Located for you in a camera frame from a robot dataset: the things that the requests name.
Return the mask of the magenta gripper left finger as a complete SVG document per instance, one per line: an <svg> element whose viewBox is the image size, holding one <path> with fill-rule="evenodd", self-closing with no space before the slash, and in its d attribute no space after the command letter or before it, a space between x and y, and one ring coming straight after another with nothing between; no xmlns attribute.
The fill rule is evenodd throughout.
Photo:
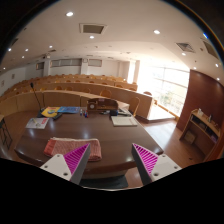
<svg viewBox="0 0 224 224"><path fill-rule="evenodd" d="M42 165L41 169L74 184L79 184L89 156L90 144L85 144L69 153L66 153L65 155L56 154Z"/></svg>

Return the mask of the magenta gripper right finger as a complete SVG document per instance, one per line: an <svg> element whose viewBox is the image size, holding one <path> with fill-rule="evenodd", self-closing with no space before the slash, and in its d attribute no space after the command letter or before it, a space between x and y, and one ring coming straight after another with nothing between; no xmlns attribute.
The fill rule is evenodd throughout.
<svg viewBox="0 0 224 224"><path fill-rule="evenodd" d="M132 144L131 152L143 185L150 184L181 170L181 167L166 154L157 155L135 143Z"/></svg>

